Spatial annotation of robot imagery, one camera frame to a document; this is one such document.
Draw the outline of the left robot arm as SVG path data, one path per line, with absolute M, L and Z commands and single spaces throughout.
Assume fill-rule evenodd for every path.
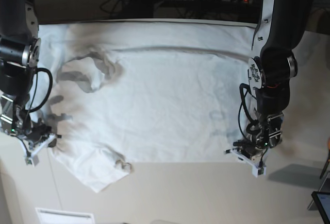
M 290 79 L 298 73 L 293 49 L 305 31 L 313 0 L 263 0 L 253 37 L 248 83 L 239 87 L 249 123 L 232 151 L 248 160 L 263 158 L 282 141 L 283 111 L 290 101 Z

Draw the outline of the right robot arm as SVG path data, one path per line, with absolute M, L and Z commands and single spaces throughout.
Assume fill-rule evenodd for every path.
M 27 142 L 30 149 L 51 139 L 52 129 L 30 114 L 47 102 L 53 77 L 39 68 L 41 40 L 35 0 L 1 0 L 1 131 Z M 41 103 L 33 107 L 38 74 L 48 75 L 48 89 Z

